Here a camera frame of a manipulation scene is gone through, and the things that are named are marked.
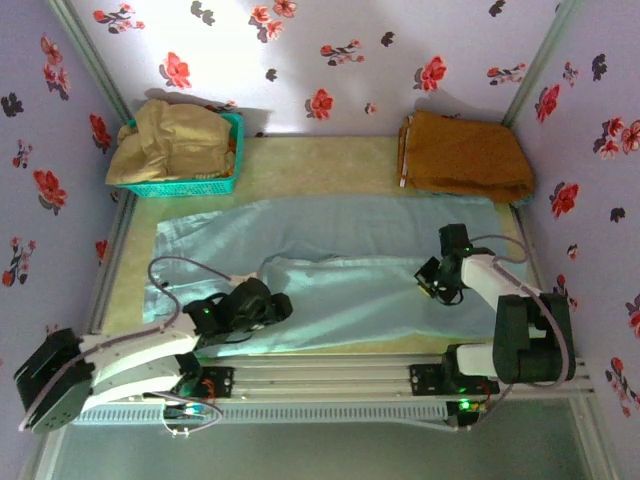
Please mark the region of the aluminium rail frame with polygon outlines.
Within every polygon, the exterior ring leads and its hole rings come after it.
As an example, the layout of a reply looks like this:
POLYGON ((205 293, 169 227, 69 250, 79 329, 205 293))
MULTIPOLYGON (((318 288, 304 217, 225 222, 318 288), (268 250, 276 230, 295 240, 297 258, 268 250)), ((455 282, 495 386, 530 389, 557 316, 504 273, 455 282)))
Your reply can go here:
POLYGON ((172 392, 191 396, 204 367, 235 369, 230 398, 222 402, 399 402, 402 400, 456 400, 462 398, 495 401, 502 393, 513 399, 566 398, 594 391, 583 365, 572 380, 555 388, 500 384, 494 395, 413 396, 409 366, 441 364, 430 355, 266 355, 196 359, 193 356, 165 357, 131 367, 113 376, 94 379, 80 397, 88 410, 109 402, 139 402, 147 395, 172 392))

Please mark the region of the light blue trousers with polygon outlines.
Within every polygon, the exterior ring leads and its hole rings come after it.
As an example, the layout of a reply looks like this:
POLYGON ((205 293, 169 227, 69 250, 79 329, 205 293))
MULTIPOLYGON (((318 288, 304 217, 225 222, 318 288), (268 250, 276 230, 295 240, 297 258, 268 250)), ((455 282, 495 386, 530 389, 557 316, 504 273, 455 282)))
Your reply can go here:
POLYGON ((440 252, 439 229, 462 223, 483 246, 505 254, 497 208, 485 200, 377 195, 291 197, 161 222, 145 286, 143 319, 229 292, 228 277, 258 272, 289 296, 285 321, 220 348, 263 354, 388 341, 419 334, 484 340, 495 314, 475 292, 443 306, 414 274, 440 252))

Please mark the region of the aluminium corner post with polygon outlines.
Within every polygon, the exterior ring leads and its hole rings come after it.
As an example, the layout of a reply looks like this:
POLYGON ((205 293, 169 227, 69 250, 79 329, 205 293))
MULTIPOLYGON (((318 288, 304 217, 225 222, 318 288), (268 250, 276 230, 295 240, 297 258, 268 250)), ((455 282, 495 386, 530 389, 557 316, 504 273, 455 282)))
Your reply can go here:
POLYGON ((71 0, 44 0, 65 30, 97 87, 118 119, 128 123, 132 113, 106 68, 91 36, 71 0))
POLYGON ((556 16, 541 42, 527 73, 506 111, 502 125, 511 128, 515 125, 518 116, 523 110, 528 98, 534 91, 534 87, 544 72, 554 50, 561 43, 562 38, 574 22, 575 17, 584 5, 585 0, 560 0, 556 10, 556 16))

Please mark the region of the crumpled beige trousers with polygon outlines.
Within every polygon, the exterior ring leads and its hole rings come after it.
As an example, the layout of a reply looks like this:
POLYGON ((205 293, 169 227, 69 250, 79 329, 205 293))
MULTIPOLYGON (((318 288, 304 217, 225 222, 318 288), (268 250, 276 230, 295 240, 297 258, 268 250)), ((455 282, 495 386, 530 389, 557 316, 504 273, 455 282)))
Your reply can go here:
POLYGON ((108 185, 225 176, 231 125, 193 104, 152 99, 120 128, 106 173, 108 185))

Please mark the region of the circuit board with lights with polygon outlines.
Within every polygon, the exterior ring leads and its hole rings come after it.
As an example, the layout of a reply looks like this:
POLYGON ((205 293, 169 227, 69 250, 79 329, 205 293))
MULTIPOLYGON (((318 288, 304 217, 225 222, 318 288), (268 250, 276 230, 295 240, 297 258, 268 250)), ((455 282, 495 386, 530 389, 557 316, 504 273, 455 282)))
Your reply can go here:
POLYGON ((201 404, 187 402, 181 403, 167 400, 163 410, 165 421, 201 420, 209 419, 211 414, 201 404))
POLYGON ((449 416, 455 416, 462 413, 481 413, 487 409, 487 401, 468 398, 448 400, 446 402, 446 407, 449 416))

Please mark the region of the teal plastic basket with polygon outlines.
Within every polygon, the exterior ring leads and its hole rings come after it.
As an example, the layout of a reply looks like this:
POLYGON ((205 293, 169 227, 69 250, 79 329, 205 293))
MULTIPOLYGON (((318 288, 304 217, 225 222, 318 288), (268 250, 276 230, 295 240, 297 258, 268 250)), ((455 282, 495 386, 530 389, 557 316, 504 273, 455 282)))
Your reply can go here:
POLYGON ((187 196, 216 196, 231 194, 239 177, 244 157, 244 119, 239 113, 222 113, 231 125, 230 136, 235 141, 235 163, 231 173, 210 179, 171 180, 118 184, 142 198, 169 198, 187 196))

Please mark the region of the folded mustard brown trousers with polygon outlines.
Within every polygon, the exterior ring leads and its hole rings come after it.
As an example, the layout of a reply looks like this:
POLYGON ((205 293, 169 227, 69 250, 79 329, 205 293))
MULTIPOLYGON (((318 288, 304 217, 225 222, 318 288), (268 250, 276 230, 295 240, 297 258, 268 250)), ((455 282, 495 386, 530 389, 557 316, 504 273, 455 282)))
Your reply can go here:
POLYGON ((515 135, 491 122, 417 110, 399 131, 397 181, 428 193, 514 204, 531 197, 535 177, 515 135))

